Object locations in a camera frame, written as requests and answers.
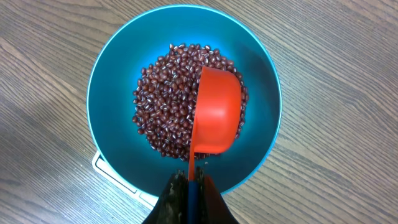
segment wooden table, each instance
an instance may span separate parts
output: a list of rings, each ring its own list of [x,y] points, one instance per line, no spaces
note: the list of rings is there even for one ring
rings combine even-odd
[[[140,223],[94,172],[86,85],[97,54],[168,0],[0,1],[0,223]],[[279,71],[268,159],[224,197],[241,223],[398,223],[398,2],[195,0],[238,18]]]

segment orange plastic scoop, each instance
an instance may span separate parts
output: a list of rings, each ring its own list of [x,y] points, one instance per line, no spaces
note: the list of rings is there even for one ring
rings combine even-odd
[[[203,67],[193,120],[188,180],[194,180],[194,152],[217,154],[231,147],[241,114],[241,85],[231,72]]]

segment bowl rim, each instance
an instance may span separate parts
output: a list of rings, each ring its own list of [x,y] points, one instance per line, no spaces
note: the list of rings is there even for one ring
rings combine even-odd
[[[116,171],[113,169],[113,167],[111,166],[111,164],[108,162],[108,160],[105,158],[105,156],[104,156],[103,153],[101,152],[101,149],[100,149],[100,147],[98,146],[98,144],[97,144],[97,142],[96,142],[96,139],[95,139],[95,137],[94,137],[93,129],[92,129],[92,127],[91,127],[91,122],[90,122],[90,112],[89,112],[89,109],[88,109],[88,104],[89,104],[89,95],[90,95],[91,79],[93,78],[93,74],[94,74],[96,65],[97,65],[98,60],[100,59],[102,53],[104,52],[104,50],[106,49],[106,47],[108,46],[108,44],[113,40],[113,38],[116,37],[116,35],[117,35],[119,32],[121,32],[126,26],[128,26],[130,23],[134,22],[135,20],[137,20],[137,19],[139,19],[139,18],[141,18],[141,17],[143,17],[143,16],[145,16],[145,15],[147,15],[147,14],[153,13],[153,12],[155,12],[155,11],[159,11],[159,10],[162,10],[162,9],[173,8],[173,7],[192,7],[192,8],[198,8],[198,9],[204,9],[204,10],[207,10],[207,11],[211,11],[211,12],[217,13],[217,14],[219,14],[219,15],[221,15],[221,16],[225,16],[225,17],[227,17],[228,19],[230,19],[231,21],[235,22],[237,25],[241,26],[241,27],[242,27],[246,32],[248,32],[248,33],[254,38],[254,40],[256,40],[256,42],[260,45],[262,51],[263,51],[263,52],[265,53],[265,55],[267,56],[267,59],[268,59],[268,61],[270,62],[270,65],[271,65],[271,67],[272,67],[272,71],[273,71],[273,73],[274,73],[274,75],[275,75],[275,77],[276,77],[276,82],[277,82],[277,86],[278,86],[278,94],[279,94],[279,116],[278,116],[278,123],[277,123],[277,127],[276,127],[276,129],[275,129],[274,137],[272,138],[272,142],[271,142],[271,144],[270,144],[270,146],[269,146],[269,148],[268,148],[266,154],[265,154],[264,157],[261,159],[260,163],[258,163],[258,165],[256,166],[256,168],[254,168],[253,171],[252,171],[249,175],[247,175],[243,180],[241,180],[239,183],[235,184],[234,186],[232,186],[232,187],[229,188],[228,190],[225,190],[224,192],[221,193],[221,195],[225,195],[225,194],[228,194],[228,193],[232,192],[233,190],[235,190],[236,188],[238,188],[240,185],[242,185],[243,183],[245,183],[245,182],[246,182],[248,179],[250,179],[250,178],[260,169],[260,167],[263,165],[263,163],[266,161],[266,159],[267,159],[269,153],[271,152],[272,148],[273,148],[274,145],[275,145],[275,142],[276,142],[276,139],[277,139],[277,135],[278,135],[278,132],[279,132],[279,128],[280,128],[280,122],[281,122],[281,119],[282,119],[282,90],[281,90],[281,87],[280,87],[279,76],[278,76],[277,70],[276,70],[276,68],[275,68],[274,62],[273,62],[272,59],[271,59],[271,56],[269,55],[267,49],[264,47],[264,44],[258,39],[258,37],[254,34],[254,32],[253,32],[251,29],[249,29],[249,28],[246,27],[246,25],[244,25],[242,22],[240,22],[239,20],[235,19],[233,16],[228,15],[228,14],[225,13],[225,12],[219,11],[219,10],[217,10],[217,9],[213,9],[213,8],[211,8],[211,7],[201,6],[201,5],[196,5],[196,4],[170,4],[170,5],[166,5],[166,6],[156,7],[156,8],[153,8],[153,9],[149,10],[149,11],[143,12],[143,13],[137,15],[136,17],[132,18],[130,21],[126,22],[122,27],[120,27],[120,28],[109,38],[109,40],[105,43],[104,47],[101,49],[101,52],[98,54],[98,56],[97,56],[97,58],[96,58],[96,60],[95,60],[95,63],[94,63],[94,65],[93,65],[93,68],[91,69],[90,78],[89,78],[89,80],[88,80],[88,86],[87,86],[87,94],[86,94],[86,113],[87,113],[88,127],[89,127],[89,129],[90,129],[91,137],[93,138],[93,141],[94,141],[94,144],[95,144],[96,149],[101,153],[101,156],[102,156],[102,158],[104,159],[105,163],[107,163],[107,165],[112,169],[112,171],[113,171],[116,175],[118,175],[118,177],[119,177],[120,179],[124,180],[126,183],[129,183],[129,184],[130,184],[132,187],[134,187],[135,189],[137,189],[137,190],[139,190],[139,191],[141,191],[141,192],[144,192],[144,193],[146,193],[146,194],[148,194],[148,195],[151,195],[151,196],[153,196],[153,197],[158,197],[158,196],[156,196],[156,195],[152,195],[152,194],[146,192],[145,190],[142,190],[142,189],[137,188],[137,187],[134,186],[132,183],[128,182],[124,177],[122,177],[121,175],[119,175],[119,173],[116,172]]]

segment blue bowl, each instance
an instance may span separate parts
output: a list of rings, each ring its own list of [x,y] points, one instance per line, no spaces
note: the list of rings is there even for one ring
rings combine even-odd
[[[187,170],[180,159],[161,157],[137,134],[132,91],[142,67],[169,51],[169,44],[209,44],[234,60],[248,87],[246,124],[241,137],[205,166],[218,190],[226,193],[255,173],[270,153],[282,112],[279,79],[260,40],[233,17],[203,6],[170,5],[137,16],[105,44],[87,90],[88,125],[105,161],[135,188],[159,196],[171,173]]]

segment bowl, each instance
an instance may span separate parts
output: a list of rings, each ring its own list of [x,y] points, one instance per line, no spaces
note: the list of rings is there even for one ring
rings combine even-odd
[[[133,90],[142,67],[169,51],[169,44],[209,44],[234,60],[250,97],[241,136],[220,156],[197,161],[225,194],[260,168],[277,136],[282,97],[275,66],[261,41],[242,23],[215,9],[169,5],[124,24],[105,44],[87,90],[87,117],[103,159],[133,187],[159,196],[170,175],[188,169],[180,159],[161,157],[131,122]]]

